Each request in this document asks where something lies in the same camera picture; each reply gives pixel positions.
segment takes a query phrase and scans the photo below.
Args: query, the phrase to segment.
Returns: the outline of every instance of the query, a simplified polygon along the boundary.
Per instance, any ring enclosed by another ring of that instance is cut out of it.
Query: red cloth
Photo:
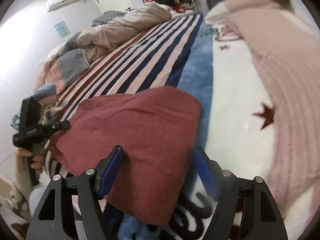
[[[90,98],[79,104],[71,129],[51,137],[49,149],[79,175],[121,145],[126,156],[108,201],[145,223],[165,225],[189,167],[200,112],[193,96],[169,86]]]

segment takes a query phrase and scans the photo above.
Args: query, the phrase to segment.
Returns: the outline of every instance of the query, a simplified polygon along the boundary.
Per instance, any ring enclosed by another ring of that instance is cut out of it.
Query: striped blanket
[[[62,120],[69,119],[79,103],[100,95],[136,93],[164,85],[174,86],[196,97],[202,105],[196,145],[205,147],[212,103],[213,31],[204,24],[201,15],[175,19],[138,34],[112,53],[94,62],[71,87],[60,95],[64,106]],[[45,168],[50,177],[72,176],[48,152]],[[117,227],[119,239],[182,239],[193,234],[199,239],[213,215],[214,203],[206,196],[202,183],[191,167],[180,194],[175,214],[191,225],[181,227],[172,218],[166,227],[147,227],[141,221],[123,214]],[[114,223],[113,210],[108,217]]]

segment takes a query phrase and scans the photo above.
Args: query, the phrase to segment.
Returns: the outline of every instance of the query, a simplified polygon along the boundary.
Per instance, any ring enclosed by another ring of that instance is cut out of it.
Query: brown star
[[[275,108],[269,108],[265,103],[261,103],[263,106],[263,113],[254,113],[252,115],[259,116],[265,118],[265,122],[261,127],[261,130],[266,128],[268,125],[273,123],[273,117],[275,115]]]
[[[223,51],[224,49],[230,49],[230,46],[224,45],[224,46],[220,46],[219,48],[221,49],[221,51]]]

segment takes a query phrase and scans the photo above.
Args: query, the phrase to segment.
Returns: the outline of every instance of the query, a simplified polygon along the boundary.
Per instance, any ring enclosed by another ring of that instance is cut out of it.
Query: silver bolt
[[[231,176],[231,172],[228,171],[228,170],[224,170],[224,171],[222,172],[222,175],[225,176],[225,177],[230,177],[230,176]]]
[[[263,178],[261,178],[261,177],[256,177],[256,181],[257,181],[258,183],[262,183],[262,182],[263,182]]]
[[[60,175],[60,174],[57,174],[57,175],[54,175],[54,176],[53,176],[53,180],[54,180],[54,181],[57,181],[57,180],[59,180],[59,179],[61,179],[61,175]]]
[[[87,170],[85,171],[85,174],[87,174],[87,175],[92,175],[92,174],[94,174],[94,169],[87,169]]]

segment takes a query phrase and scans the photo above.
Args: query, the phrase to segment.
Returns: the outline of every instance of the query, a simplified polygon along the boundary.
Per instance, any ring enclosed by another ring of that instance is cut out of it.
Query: pink ribbed fabric
[[[228,27],[248,44],[275,106],[267,184],[285,216],[320,174],[320,43],[276,9],[238,11]]]

